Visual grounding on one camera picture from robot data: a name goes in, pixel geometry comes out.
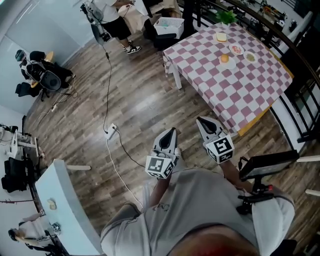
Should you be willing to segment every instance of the person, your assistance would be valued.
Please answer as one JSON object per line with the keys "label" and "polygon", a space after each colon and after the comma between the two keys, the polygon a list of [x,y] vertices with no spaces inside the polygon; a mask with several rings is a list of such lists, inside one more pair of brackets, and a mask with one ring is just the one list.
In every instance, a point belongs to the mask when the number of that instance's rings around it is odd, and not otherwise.
{"label": "person", "polygon": [[[73,79],[76,75],[71,70],[63,68],[56,63],[52,64],[50,62],[45,61],[45,58],[46,58],[46,54],[42,51],[32,51],[29,55],[30,61],[36,61],[36,62],[42,63],[47,71],[53,72],[55,75],[57,75],[60,78],[62,88],[68,88],[69,84],[66,81],[66,79],[67,78]],[[26,73],[26,69],[28,69],[27,72],[29,74],[31,73],[31,66],[27,65],[28,64],[27,54],[23,50],[19,49],[15,54],[15,59],[17,62],[20,62],[19,66],[21,68],[21,73],[25,78],[25,80],[29,84],[32,84],[34,81]]]}
{"label": "person", "polygon": [[253,185],[239,179],[228,160],[223,175],[187,168],[182,157],[168,179],[159,179],[140,213],[126,203],[101,233],[108,256],[269,256],[294,217],[293,201],[274,188],[275,210],[241,215],[237,207]]}
{"label": "person", "polygon": [[140,46],[133,46],[133,42],[128,40],[131,32],[117,11],[117,7],[131,4],[131,1],[93,0],[91,2],[103,13],[103,19],[99,20],[101,26],[122,44],[123,50],[128,55],[141,50]]}
{"label": "person", "polygon": [[44,248],[51,244],[51,239],[47,237],[45,231],[54,236],[54,231],[47,217],[36,213],[24,218],[19,223],[19,228],[10,229],[8,235],[13,241],[25,243],[28,247]]}

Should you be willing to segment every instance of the white marker cube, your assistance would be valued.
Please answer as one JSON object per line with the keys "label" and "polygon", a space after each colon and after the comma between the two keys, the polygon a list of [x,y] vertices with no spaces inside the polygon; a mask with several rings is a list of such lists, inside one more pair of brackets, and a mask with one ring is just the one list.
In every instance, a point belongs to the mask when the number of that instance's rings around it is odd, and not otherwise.
{"label": "white marker cube", "polygon": [[223,163],[232,158],[235,146],[230,135],[218,138],[205,145],[210,157],[212,157],[218,164]]}
{"label": "white marker cube", "polygon": [[150,155],[146,157],[145,171],[152,177],[166,179],[174,167],[175,164],[171,158]]}

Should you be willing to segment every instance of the wooden floor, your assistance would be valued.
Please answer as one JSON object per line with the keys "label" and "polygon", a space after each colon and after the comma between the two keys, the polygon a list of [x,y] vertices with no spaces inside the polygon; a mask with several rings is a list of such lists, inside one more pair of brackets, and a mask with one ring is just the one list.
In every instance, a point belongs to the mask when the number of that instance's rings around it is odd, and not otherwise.
{"label": "wooden floor", "polygon": [[[116,41],[106,44],[112,64],[107,125],[118,126],[130,155],[144,165],[153,140],[165,129],[176,127],[178,146],[189,167],[217,170],[219,167],[202,147],[196,117],[215,117],[205,101],[182,80],[177,90],[174,79],[166,78],[162,55],[142,36],[139,53],[127,55]],[[91,165],[91,171],[73,171],[70,178],[80,202],[98,232],[126,201],[136,203],[113,169],[103,131],[107,109],[110,65],[104,51],[91,42],[79,51],[67,67],[76,73],[77,98],[60,103],[50,111],[60,94],[44,102],[37,100],[27,116],[25,131],[38,137],[38,144],[50,164],[64,159],[68,165]],[[244,136],[233,138],[236,164],[247,158],[290,150],[272,113]],[[128,187],[142,201],[142,187],[150,181],[144,169],[132,162],[122,149],[118,134],[108,143],[116,168]],[[320,154],[318,144],[305,155]],[[305,189],[320,190],[319,164],[299,163],[270,179],[289,192],[296,204],[296,216],[288,237],[304,246],[320,225],[320,198],[306,195]]]}

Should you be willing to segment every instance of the potted plant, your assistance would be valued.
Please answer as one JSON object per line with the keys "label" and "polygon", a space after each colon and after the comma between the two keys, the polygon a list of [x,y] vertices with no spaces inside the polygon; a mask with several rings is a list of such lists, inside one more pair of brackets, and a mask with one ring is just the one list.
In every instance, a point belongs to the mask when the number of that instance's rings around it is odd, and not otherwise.
{"label": "potted plant", "polygon": [[216,17],[222,23],[222,27],[225,28],[225,29],[228,29],[230,27],[231,23],[234,23],[234,22],[237,21],[236,16],[237,15],[234,14],[233,10],[230,10],[230,11],[219,11],[216,14]]}

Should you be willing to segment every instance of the beige cloth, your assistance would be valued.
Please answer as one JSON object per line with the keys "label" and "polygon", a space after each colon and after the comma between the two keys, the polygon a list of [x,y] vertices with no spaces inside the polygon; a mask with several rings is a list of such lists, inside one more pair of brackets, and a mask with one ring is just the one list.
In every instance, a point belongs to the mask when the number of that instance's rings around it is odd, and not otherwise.
{"label": "beige cloth", "polygon": [[[162,9],[170,9],[170,16],[173,18],[182,17],[177,0],[163,0],[163,2],[152,6],[150,11],[152,14],[155,14]],[[142,31],[146,20],[149,19],[149,16],[142,15],[137,11],[134,5],[130,5],[129,8],[124,5],[119,9],[118,13],[123,17],[132,34],[135,34],[137,31]]]}

